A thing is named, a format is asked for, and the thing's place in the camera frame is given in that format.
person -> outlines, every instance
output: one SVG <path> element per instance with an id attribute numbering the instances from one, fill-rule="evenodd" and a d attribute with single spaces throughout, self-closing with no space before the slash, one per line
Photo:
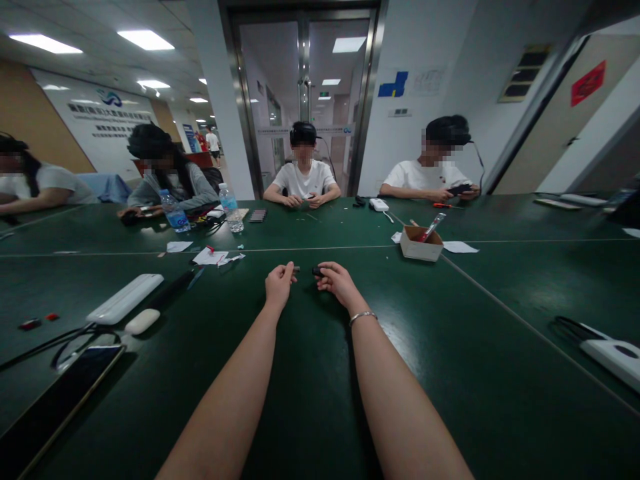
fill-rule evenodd
<path id="1" fill-rule="evenodd" d="M 443 203 L 454 197 L 448 189 L 466 183 L 471 190 L 460 193 L 460 198 L 476 198 L 480 187 L 466 178 L 452 161 L 445 160 L 470 140 L 469 125 L 463 116 L 433 120 L 423 130 L 422 154 L 417 160 L 398 163 L 380 187 L 380 195 Z"/>
<path id="2" fill-rule="evenodd" d="M 146 164 L 148 170 L 129 196 L 129 208 L 119 211 L 119 217 L 130 211 L 142 217 L 142 207 L 149 207 L 147 214 L 154 217 L 162 215 L 159 192 L 163 189 L 169 190 L 182 210 L 218 201 L 218 195 L 202 170 L 178 150 L 169 134 L 160 127 L 151 123 L 137 125 L 129 138 L 128 149 Z"/>
<path id="3" fill-rule="evenodd" d="M 220 168 L 220 145 L 218 145 L 218 137 L 211 131 L 211 127 L 207 127 L 207 143 L 209 144 L 209 153 L 215 160 L 218 168 Z"/>
<path id="4" fill-rule="evenodd" d="M 265 200 L 291 208 L 307 201 L 309 208 L 316 209 L 341 195 L 329 166 L 311 158 L 316 138 L 315 127 L 309 122 L 298 121 L 293 124 L 289 139 L 295 160 L 282 166 L 265 191 Z M 282 195 L 285 188 L 288 197 Z"/>
<path id="5" fill-rule="evenodd" d="M 0 175 L 0 215 L 98 203 L 85 182 L 67 169 L 37 160 L 26 143 L 8 133 L 0 133 Z"/>
<path id="6" fill-rule="evenodd" d="M 324 276 L 316 277 L 317 289 L 332 293 L 352 319 L 358 386 L 384 476 L 472 479 L 444 422 L 349 272 L 335 262 L 319 266 Z M 240 478 L 269 386 L 278 320 L 296 281 L 293 262 L 267 276 L 264 307 L 200 400 L 156 479 Z"/>

water bottle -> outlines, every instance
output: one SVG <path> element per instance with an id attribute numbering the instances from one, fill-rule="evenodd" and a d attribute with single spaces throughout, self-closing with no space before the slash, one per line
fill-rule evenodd
<path id="1" fill-rule="evenodd" d="M 242 216 L 238 211 L 238 202 L 235 201 L 235 195 L 229 190 L 226 183 L 221 183 L 219 186 L 220 195 L 218 196 L 220 197 L 220 204 L 227 214 L 229 228 L 234 233 L 242 232 L 245 229 L 245 224 L 242 223 Z"/>
<path id="2" fill-rule="evenodd" d="M 162 210 L 165 211 L 167 220 L 177 233 L 191 230 L 185 211 L 178 207 L 178 200 L 173 198 L 169 190 L 160 190 L 160 202 L 162 202 Z"/>

silver bracelet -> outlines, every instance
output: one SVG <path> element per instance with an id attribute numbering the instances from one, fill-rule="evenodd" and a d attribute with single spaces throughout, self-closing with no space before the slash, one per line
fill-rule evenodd
<path id="1" fill-rule="evenodd" d="M 378 316 L 374 312 L 356 313 L 354 316 L 351 317 L 351 320 L 349 320 L 349 328 L 351 328 L 351 326 L 353 325 L 353 322 L 355 322 L 356 318 L 365 317 L 365 316 L 371 316 L 371 317 L 374 317 L 376 320 L 378 320 Z"/>

red screwdriver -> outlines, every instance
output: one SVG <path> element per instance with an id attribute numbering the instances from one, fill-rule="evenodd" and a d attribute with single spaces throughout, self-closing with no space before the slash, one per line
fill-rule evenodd
<path id="1" fill-rule="evenodd" d="M 457 208 L 458 210 L 464 210 L 462 207 L 454 207 L 453 205 L 449 205 L 448 203 L 434 203 L 434 207 L 436 208 Z"/>

blue logo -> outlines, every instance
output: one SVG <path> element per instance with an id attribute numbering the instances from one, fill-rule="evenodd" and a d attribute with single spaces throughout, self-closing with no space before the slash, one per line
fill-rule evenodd
<path id="1" fill-rule="evenodd" d="M 116 107 L 122 107 L 122 100 L 120 100 L 120 97 L 118 97 L 116 92 L 105 92 L 102 89 L 98 89 L 96 90 L 96 92 L 98 92 L 98 95 L 100 95 L 102 103 L 106 105 L 115 105 Z"/>

